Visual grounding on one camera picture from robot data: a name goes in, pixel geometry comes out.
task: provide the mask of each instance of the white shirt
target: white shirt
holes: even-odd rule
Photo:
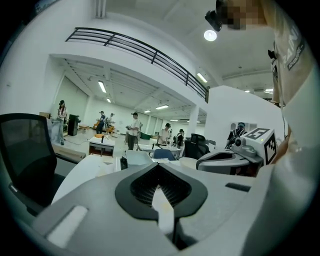
[[[169,136],[170,136],[170,131],[162,129],[159,132],[159,142],[158,143],[160,145],[167,145],[166,141],[167,141],[167,139],[169,139]]]
[[[133,119],[132,124],[130,125],[131,128],[139,128],[140,129],[140,121],[139,119]],[[128,132],[130,135],[137,136],[138,130],[129,130]]]
[[[112,117],[110,116],[109,118],[108,118],[108,125],[112,125]]]

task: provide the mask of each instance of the person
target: person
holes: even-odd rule
[[[268,51],[273,74],[273,100],[281,110],[291,101],[309,75],[318,72],[317,63],[295,22],[274,0],[217,0],[216,13],[207,21],[219,31],[219,23],[232,29],[269,26],[274,30],[273,51]],[[275,164],[286,152],[298,149],[290,127],[285,140],[271,162]]]
[[[58,116],[56,120],[59,122],[59,131],[58,131],[58,142],[61,145],[65,144],[65,139],[64,139],[64,123],[65,119],[67,117],[68,110],[65,104],[64,100],[61,100],[59,103],[59,108],[58,108]]]
[[[244,122],[239,122],[238,123],[238,128],[230,131],[229,137],[226,141],[226,146],[225,148],[228,149],[230,146],[235,143],[236,137],[240,137],[241,135],[246,134],[246,125]]]
[[[107,133],[112,134],[114,132],[115,127],[113,126],[113,124],[115,124],[116,122],[112,121],[112,117],[114,116],[113,113],[111,113],[110,117],[107,119],[106,121],[106,127],[105,130]]]
[[[183,129],[180,129],[179,133],[176,135],[176,138],[177,138],[176,146],[178,149],[180,149],[180,147],[184,142],[184,136],[185,136],[185,131]]]
[[[170,131],[169,128],[171,127],[170,123],[165,124],[165,128],[161,129],[158,136],[158,144],[161,146],[166,146],[169,143]]]
[[[133,116],[132,124],[127,127],[127,129],[129,130],[129,132],[128,132],[128,148],[129,148],[129,150],[134,150],[135,141],[136,141],[139,129],[140,129],[140,121],[138,119],[138,113],[134,112],[132,114],[132,116]]]
[[[100,112],[101,117],[97,119],[99,121],[99,124],[96,127],[96,134],[102,134],[102,129],[104,128],[105,125],[105,113],[103,111]]]

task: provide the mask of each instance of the black speaker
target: black speaker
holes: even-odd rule
[[[70,114],[69,123],[68,123],[68,135],[71,135],[71,136],[77,135],[78,123],[80,123],[79,116]]]

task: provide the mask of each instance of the black pants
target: black pants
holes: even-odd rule
[[[128,134],[128,147],[129,147],[129,150],[134,150],[136,137],[137,136]]]
[[[103,123],[99,123],[97,126],[96,126],[96,134],[102,134],[102,129],[104,127],[104,124]]]

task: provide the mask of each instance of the box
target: box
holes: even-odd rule
[[[45,118],[50,119],[50,117],[51,117],[51,113],[40,112],[40,113],[39,113],[39,116],[42,116],[42,117],[45,117]]]
[[[76,162],[80,162],[87,156],[87,154],[84,152],[76,151],[56,144],[52,144],[52,147],[55,153],[70,158]]]

